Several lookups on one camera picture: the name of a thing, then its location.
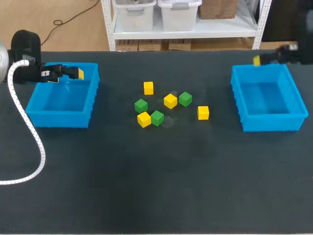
green cube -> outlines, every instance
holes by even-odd
[[[155,126],[160,126],[160,124],[164,121],[164,114],[159,111],[154,111],[151,114],[151,122]]]
[[[140,99],[139,101],[135,103],[135,110],[140,114],[147,111],[148,103],[144,101],[143,99]]]
[[[187,107],[189,104],[191,104],[192,101],[192,95],[184,92],[179,96],[179,103],[185,107]]]

black cable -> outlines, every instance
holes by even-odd
[[[68,21],[65,21],[65,22],[63,22],[62,20],[55,20],[55,21],[53,21],[53,24],[56,25],[56,27],[54,27],[54,28],[50,31],[50,33],[49,33],[49,35],[47,36],[47,38],[46,38],[46,39],[44,40],[44,42],[41,43],[40,45],[42,46],[42,45],[48,40],[48,38],[50,37],[50,35],[51,35],[51,33],[53,32],[53,30],[55,30],[56,28],[58,28],[58,27],[60,27],[60,26],[62,26],[62,25],[64,25],[64,24],[70,22],[71,20],[75,19],[76,17],[80,16],[81,14],[85,13],[86,11],[89,11],[90,9],[94,8],[94,7],[99,3],[99,1],[100,1],[100,0],[98,0],[98,1],[95,3],[95,5],[91,6],[90,8],[86,9],[85,11],[82,11],[81,13],[78,13],[77,15],[75,15],[74,17],[72,17],[71,19],[69,19]]]

shelf leg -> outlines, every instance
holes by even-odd
[[[113,38],[113,24],[111,16],[111,0],[101,0],[104,23],[107,29],[110,51],[116,51],[115,39]]]
[[[268,12],[269,12],[271,3],[272,3],[272,0],[264,0],[263,6],[260,6],[262,7],[262,11],[261,11],[260,18],[259,18],[258,29],[256,31],[255,38],[253,41],[252,50],[257,50],[260,48],[260,44],[262,41],[262,36],[263,36],[264,28],[266,25],[266,21],[268,19]]]

blue plastic bin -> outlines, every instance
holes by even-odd
[[[244,132],[298,131],[308,116],[286,65],[233,66],[231,86]]]
[[[67,75],[59,83],[38,83],[26,108],[36,127],[88,128],[99,84],[98,65],[94,63],[47,63],[78,66],[84,80]]]

box handle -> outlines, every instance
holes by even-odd
[[[173,3],[172,10],[173,11],[189,10],[189,4],[187,2]]]
[[[128,15],[129,16],[142,16],[144,8],[136,8],[136,9],[131,9],[131,8],[126,8]]]

